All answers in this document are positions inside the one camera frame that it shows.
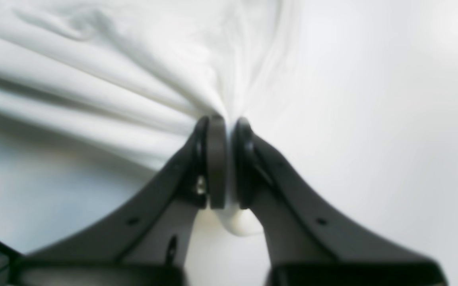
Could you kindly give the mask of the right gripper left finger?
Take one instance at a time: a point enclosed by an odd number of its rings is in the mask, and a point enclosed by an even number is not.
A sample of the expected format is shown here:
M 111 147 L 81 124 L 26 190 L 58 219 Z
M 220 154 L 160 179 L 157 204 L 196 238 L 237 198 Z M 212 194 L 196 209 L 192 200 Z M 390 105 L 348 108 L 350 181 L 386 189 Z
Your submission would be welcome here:
M 185 145 L 113 213 L 20 259 L 15 286 L 187 286 L 184 264 L 199 210 L 225 207 L 224 118 L 204 116 Z

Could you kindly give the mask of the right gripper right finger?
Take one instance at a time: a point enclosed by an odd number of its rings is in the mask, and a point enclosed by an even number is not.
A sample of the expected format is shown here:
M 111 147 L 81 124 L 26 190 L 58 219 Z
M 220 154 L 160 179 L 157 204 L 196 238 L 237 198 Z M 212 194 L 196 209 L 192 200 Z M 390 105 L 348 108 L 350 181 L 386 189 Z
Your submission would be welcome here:
M 371 232 L 317 194 L 240 118 L 234 130 L 239 205 L 264 230 L 267 286 L 446 286 L 436 261 Z

